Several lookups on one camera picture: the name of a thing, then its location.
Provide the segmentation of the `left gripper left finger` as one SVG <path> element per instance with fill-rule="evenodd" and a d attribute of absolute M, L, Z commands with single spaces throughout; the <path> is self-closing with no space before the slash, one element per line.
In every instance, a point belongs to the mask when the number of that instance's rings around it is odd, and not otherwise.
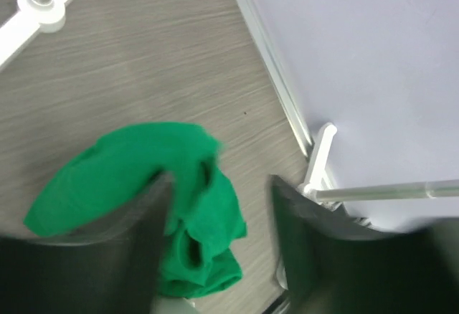
<path fill-rule="evenodd" d="M 1 235 L 2 313 L 153 313 L 173 179 L 53 237 Z"/>

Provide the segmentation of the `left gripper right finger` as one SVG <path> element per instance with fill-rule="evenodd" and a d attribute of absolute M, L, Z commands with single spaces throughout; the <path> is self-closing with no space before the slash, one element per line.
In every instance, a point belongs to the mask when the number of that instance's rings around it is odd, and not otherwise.
<path fill-rule="evenodd" d="M 379 232 L 269 184 L 290 313 L 458 311 L 457 219 Z"/>

